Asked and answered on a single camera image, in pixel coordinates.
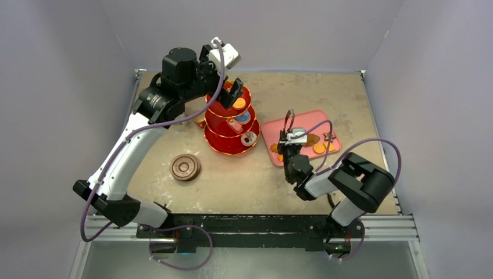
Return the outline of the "small brown cup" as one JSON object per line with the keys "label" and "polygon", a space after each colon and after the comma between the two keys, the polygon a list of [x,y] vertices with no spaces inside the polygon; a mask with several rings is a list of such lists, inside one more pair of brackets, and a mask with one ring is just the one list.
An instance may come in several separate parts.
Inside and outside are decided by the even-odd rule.
{"label": "small brown cup", "polygon": [[200,115],[197,115],[196,117],[194,117],[192,119],[193,123],[201,128],[201,129],[204,129],[205,126],[206,126],[206,120],[205,120],[205,112],[201,113]]}

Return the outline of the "round orange cookie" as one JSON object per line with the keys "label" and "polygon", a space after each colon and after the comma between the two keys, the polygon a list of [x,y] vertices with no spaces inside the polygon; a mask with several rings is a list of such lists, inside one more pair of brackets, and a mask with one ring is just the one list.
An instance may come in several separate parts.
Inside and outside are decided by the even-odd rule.
{"label": "round orange cookie", "polygon": [[236,101],[233,103],[233,108],[235,110],[241,110],[243,108],[245,108],[247,105],[247,102],[244,98],[238,98],[236,99]]}

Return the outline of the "orange flower cookie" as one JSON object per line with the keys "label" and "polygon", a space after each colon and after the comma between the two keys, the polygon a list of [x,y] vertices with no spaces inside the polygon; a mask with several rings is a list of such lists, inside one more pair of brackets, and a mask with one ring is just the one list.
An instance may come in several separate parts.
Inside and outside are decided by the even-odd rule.
{"label": "orange flower cookie", "polygon": [[278,153],[278,144],[272,144],[272,145],[270,146],[270,150],[271,150],[271,152],[273,152],[273,153]]}

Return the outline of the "brown star cookie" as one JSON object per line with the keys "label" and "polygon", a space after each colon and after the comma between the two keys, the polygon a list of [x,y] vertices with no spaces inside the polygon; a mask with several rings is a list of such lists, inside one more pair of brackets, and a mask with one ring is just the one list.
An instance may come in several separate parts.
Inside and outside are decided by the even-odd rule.
{"label": "brown star cookie", "polygon": [[323,135],[326,142],[333,142],[337,138],[337,136],[332,132],[324,133]]}

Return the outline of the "red three-tier cake stand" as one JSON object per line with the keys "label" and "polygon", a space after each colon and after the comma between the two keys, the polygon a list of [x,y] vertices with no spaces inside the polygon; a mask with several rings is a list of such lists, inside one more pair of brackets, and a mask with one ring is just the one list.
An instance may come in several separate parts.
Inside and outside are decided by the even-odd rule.
{"label": "red three-tier cake stand", "polygon": [[203,135],[211,149],[224,155],[239,155],[258,142],[260,123],[246,86],[233,106],[225,109],[216,101],[205,112]]}

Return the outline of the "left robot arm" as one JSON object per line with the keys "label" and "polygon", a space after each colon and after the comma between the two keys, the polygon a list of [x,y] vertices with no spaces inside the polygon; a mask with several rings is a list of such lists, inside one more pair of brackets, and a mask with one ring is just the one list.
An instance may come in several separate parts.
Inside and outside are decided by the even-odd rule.
{"label": "left robot arm", "polygon": [[73,191],[113,224],[131,222],[151,226],[160,238],[173,232],[173,222],[164,206],[141,202],[128,192],[130,181],[155,142],[172,125],[185,121],[188,102],[208,96],[229,109],[240,97],[243,83],[236,79],[224,89],[227,71],[241,57],[231,45],[218,38],[202,47],[201,53],[174,48],[162,60],[162,69],[133,104],[127,124],[98,170],[87,180],[78,180]]}

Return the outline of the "aluminium rail frame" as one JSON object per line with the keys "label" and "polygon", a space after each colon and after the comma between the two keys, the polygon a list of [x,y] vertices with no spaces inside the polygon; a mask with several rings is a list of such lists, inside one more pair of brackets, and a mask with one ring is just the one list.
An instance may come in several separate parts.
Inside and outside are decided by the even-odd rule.
{"label": "aluminium rail frame", "polygon": [[[296,91],[294,80],[299,77],[307,84],[307,92],[315,92],[316,96],[321,96],[323,87],[333,86],[335,89],[349,90],[354,96],[360,99],[351,99],[349,96],[341,96],[339,104],[343,108],[349,109],[348,119],[361,120],[362,124],[357,126],[363,130],[355,132],[359,138],[364,135],[376,135],[376,126],[374,124],[370,105],[364,92],[364,83],[360,73],[350,74],[313,74],[313,73],[238,73],[244,80],[251,79],[247,87],[250,90],[255,89],[255,96],[261,94],[259,98],[254,97],[254,108],[263,115],[276,116],[265,112],[267,104],[271,104],[271,99],[264,101],[269,94],[281,96],[279,90],[272,87],[274,85],[285,88],[290,94]],[[335,89],[326,91],[327,94],[335,95]],[[266,145],[257,143],[252,151],[247,151],[243,155],[219,155],[212,151],[206,144],[200,130],[195,124],[179,124],[171,130],[166,130],[164,137],[158,139],[156,145],[151,148],[149,156],[144,159],[141,167],[138,168],[137,176],[133,182],[133,190],[136,194],[145,192],[148,189],[151,194],[144,195],[144,198],[151,197],[158,199],[158,195],[163,194],[164,198],[173,200],[173,214],[193,213],[193,214],[247,214],[247,213],[321,213],[330,209],[322,209],[328,206],[327,198],[318,202],[311,202],[312,205],[302,202],[288,184],[285,183],[284,172],[280,167],[274,167],[267,162]],[[169,174],[169,161],[178,155],[190,150],[191,153],[199,152],[197,156],[202,163],[203,170],[198,178],[190,183],[178,183],[171,178]],[[227,170],[235,170],[234,166],[246,166],[247,163],[255,163],[252,171],[247,170],[247,178],[253,179],[241,180],[238,184],[229,184],[224,182]],[[164,206],[164,198],[160,199],[159,205]],[[364,239],[366,241],[417,241],[419,240],[415,220],[412,216],[405,215],[369,215],[362,216],[361,221],[365,226]],[[109,226],[109,229],[102,234],[100,240],[108,241],[125,241],[125,240],[148,240],[137,238],[137,228],[140,223],[131,222],[119,227],[115,224]]]}

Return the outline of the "black base frame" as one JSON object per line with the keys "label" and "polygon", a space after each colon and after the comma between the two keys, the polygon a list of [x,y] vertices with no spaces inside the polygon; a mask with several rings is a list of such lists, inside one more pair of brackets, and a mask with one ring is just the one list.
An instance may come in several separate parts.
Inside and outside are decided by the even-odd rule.
{"label": "black base frame", "polygon": [[325,215],[175,214],[160,229],[140,224],[137,238],[169,239],[179,253],[199,247],[302,248],[308,252],[349,252],[364,236],[361,220],[342,227]]}

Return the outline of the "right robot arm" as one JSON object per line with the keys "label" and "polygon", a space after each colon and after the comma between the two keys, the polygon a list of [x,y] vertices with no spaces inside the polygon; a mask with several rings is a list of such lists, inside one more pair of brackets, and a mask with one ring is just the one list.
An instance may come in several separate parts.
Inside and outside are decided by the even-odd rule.
{"label": "right robot arm", "polygon": [[313,201],[334,191],[345,195],[345,199],[334,207],[326,221],[327,231],[339,237],[348,231],[354,220],[366,213],[376,212],[395,187],[402,170],[400,150],[393,142],[378,139],[390,145],[396,153],[395,174],[353,152],[356,147],[372,142],[373,138],[353,144],[332,166],[315,171],[308,156],[301,154],[301,148],[306,142],[301,138],[304,133],[303,128],[298,134],[280,131],[277,152],[283,157],[285,180],[293,185],[296,195],[303,201]]}

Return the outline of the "blue frosted donut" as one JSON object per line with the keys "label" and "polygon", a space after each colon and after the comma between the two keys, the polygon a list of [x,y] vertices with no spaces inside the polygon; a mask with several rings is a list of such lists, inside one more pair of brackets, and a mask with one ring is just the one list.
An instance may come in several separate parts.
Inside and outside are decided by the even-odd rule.
{"label": "blue frosted donut", "polygon": [[245,125],[251,120],[251,114],[246,110],[243,114],[234,118],[240,125]]}

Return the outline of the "black handled pliers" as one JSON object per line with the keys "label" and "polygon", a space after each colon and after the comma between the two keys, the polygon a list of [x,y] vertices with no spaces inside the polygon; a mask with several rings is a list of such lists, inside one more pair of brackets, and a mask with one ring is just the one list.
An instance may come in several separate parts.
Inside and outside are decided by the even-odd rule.
{"label": "black handled pliers", "polygon": [[334,197],[333,194],[327,194],[327,201],[328,201],[328,204],[330,205],[330,207],[332,209],[335,208],[335,203],[334,203],[333,197]]}

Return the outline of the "round cracker cookie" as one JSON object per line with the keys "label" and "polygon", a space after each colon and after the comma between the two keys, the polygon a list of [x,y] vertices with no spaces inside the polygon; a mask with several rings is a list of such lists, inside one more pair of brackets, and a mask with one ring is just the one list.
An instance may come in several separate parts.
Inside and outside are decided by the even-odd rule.
{"label": "round cracker cookie", "polygon": [[316,143],[312,146],[312,150],[315,154],[321,155],[326,151],[326,147],[323,143]]}

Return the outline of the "pink cake slice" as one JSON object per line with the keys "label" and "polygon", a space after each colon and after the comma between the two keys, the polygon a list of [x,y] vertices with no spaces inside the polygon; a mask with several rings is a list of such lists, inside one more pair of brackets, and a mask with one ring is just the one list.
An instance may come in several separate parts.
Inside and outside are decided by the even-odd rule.
{"label": "pink cake slice", "polygon": [[242,125],[240,125],[234,118],[227,119],[226,123],[236,134],[240,134],[243,131]]}

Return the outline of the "metal tongs black tips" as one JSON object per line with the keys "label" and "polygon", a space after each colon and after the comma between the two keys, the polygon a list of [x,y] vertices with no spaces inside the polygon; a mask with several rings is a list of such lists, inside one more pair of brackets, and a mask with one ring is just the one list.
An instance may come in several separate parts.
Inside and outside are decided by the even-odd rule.
{"label": "metal tongs black tips", "polygon": [[289,109],[284,118],[284,128],[285,133],[290,133],[295,120],[295,112],[293,109]]}

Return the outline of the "brown croissant pastry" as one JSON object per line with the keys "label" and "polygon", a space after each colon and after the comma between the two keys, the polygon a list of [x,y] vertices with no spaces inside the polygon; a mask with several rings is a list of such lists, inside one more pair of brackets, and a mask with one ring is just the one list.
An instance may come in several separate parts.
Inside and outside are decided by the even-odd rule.
{"label": "brown croissant pastry", "polygon": [[319,143],[319,141],[320,141],[320,137],[318,135],[313,134],[313,133],[309,133],[307,135],[307,141],[303,146],[305,148],[307,148],[307,147],[310,147],[310,146],[313,146],[313,145]]}

